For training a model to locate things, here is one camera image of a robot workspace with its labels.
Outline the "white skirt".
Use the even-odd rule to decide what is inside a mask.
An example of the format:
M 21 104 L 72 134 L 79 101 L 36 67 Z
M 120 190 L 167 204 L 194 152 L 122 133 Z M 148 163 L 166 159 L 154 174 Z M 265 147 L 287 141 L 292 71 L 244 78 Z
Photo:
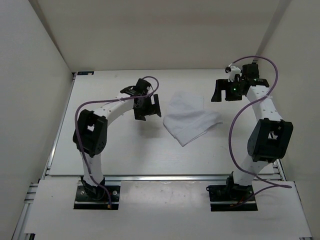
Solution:
M 204 108 L 204 97 L 176 91 L 168 103 L 163 125 L 184 147 L 223 122 L 222 115 Z

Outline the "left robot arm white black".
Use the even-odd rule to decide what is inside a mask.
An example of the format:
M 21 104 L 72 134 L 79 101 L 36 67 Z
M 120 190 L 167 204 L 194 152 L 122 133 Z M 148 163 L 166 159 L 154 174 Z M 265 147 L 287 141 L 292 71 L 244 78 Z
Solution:
M 135 85 L 123 88 L 113 99 L 84 102 L 75 111 L 72 140 L 82 158 L 84 174 L 81 183 L 85 193 L 95 201 L 112 203 L 101 162 L 111 123 L 128 111 L 133 111 L 138 121 L 145 121 L 147 116 L 162 115 L 156 94 L 158 88 L 153 87 L 148 79 L 149 76 L 139 78 Z

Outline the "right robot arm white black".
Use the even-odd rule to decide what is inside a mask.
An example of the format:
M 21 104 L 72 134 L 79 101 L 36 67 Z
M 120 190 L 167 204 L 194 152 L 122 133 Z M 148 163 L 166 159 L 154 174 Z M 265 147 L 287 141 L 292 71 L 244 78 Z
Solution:
M 212 102 L 221 102 L 222 93 L 226 101 L 240 101 L 246 97 L 252 107 L 256 125 L 247 141 L 247 155 L 236 170 L 227 178 L 225 185 L 207 187 L 212 201 L 242 201 L 253 196 L 252 182 L 267 165 L 282 159 L 287 151 L 293 124 L 285 121 L 276 110 L 270 96 L 268 81 L 260 78 L 259 66 L 245 64 L 242 68 L 229 65 L 225 68 L 227 79 L 215 83 Z

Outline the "white front cover board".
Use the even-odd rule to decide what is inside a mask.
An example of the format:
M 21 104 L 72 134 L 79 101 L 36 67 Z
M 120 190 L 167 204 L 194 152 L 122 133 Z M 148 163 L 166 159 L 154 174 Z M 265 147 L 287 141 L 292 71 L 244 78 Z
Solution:
M 204 181 L 124 181 L 117 210 L 74 209 L 77 181 L 43 180 L 25 232 L 37 240 L 300 240 L 311 237 L 294 188 L 256 197 L 256 211 L 212 212 Z

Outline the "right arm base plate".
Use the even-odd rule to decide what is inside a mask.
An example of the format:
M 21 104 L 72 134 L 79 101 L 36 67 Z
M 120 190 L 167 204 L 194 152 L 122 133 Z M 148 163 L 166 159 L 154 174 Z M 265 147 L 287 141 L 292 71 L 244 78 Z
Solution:
M 242 190 L 228 189 L 226 185 L 208 185 L 211 212 L 254 212 L 258 211 L 253 187 Z

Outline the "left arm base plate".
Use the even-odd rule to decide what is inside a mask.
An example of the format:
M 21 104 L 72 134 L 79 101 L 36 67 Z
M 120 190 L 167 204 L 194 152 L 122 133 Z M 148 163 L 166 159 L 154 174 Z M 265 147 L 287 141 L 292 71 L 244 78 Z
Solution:
M 102 190 L 97 196 L 94 196 L 91 193 L 87 194 L 86 188 L 82 183 L 78 182 L 73 208 L 75 210 L 118 210 L 121 186 L 107 185 L 106 188 L 111 197 L 111 205 L 109 204 L 109 198 L 105 190 Z

